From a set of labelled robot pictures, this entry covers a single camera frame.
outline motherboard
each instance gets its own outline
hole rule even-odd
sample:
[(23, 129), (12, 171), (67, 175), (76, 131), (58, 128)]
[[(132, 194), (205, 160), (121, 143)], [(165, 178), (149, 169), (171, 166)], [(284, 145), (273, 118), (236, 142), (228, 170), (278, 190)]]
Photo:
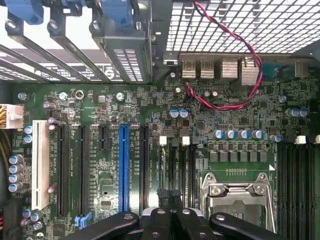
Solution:
[[(241, 103), (250, 90), (188, 82), (217, 106)], [(308, 231), (294, 219), (320, 219), (320, 189), (308, 188), (320, 182), (311, 143), (318, 94), (315, 76), (265, 76), (245, 107), (219, 111), (187, 96), (178, 74), (153, 85), (17, 84), (24, 129), (13, 133), (13, 154), (24, 158), (24, 177), (13, 194), (31, 215), (24, 239), (56, 240), (122, 211), (141, 215), (159, 206), (163, 189), (180, 190), (183, 205), (206, 218), (225, 212), (302, 239)]]

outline white connector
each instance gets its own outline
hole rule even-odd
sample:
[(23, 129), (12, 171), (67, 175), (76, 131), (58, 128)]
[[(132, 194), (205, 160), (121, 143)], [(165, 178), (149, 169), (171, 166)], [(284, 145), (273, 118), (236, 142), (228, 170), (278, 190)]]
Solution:
[(23, 129), (24, 107), (0, 104), (0, 129)]
[(32, 121), (32, 210), (42, 210), (49, 204), (49, 134), (46, 120)]

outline perforated metal grille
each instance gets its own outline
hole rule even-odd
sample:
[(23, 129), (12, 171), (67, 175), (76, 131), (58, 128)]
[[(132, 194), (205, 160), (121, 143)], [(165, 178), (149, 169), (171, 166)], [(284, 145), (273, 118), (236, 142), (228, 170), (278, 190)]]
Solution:
[[(320, 40), (319, 0), (210, 0), (202, 6), (258, 53), (293, 53)], [(192, 3), (173, 4), (166, 50), (249, 52), (194, 11)]]

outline pcie slot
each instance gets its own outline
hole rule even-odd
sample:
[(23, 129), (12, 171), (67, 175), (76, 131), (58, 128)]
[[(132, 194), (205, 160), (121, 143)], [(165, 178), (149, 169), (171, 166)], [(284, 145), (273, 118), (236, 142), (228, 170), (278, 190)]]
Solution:
[(129, 210), (129, 126), (119, 126), (119, 212)]
[(78, 215), (89, 212), (89, 127), (78, 127)]
[(49, 126), (46, 120), (32, 121), (31, 208), (41, 210), (49, 204)]
[(109, 126), (108, 125), (99, 126), (98, 128), (99, 150), (109, 151), (109, 137), (110, 137)]
[(68, 125), (57, 129), (57, 216), (67, 216), (69, 212), (69, 135)]
[(140, 126), (140, 214), (149, 205), (149, 127)]

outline blue latch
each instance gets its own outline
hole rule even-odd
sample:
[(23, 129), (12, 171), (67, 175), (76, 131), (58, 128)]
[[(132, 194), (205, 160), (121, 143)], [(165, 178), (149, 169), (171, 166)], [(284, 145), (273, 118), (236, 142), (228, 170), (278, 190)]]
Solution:
[(8, 11), (29, 25), (44, 22), (44, 8), (41, 0), (4, 0)]
[(111, 18), (117, 27), (133, 23), (130, 0), (101, 0), (102, 12)]

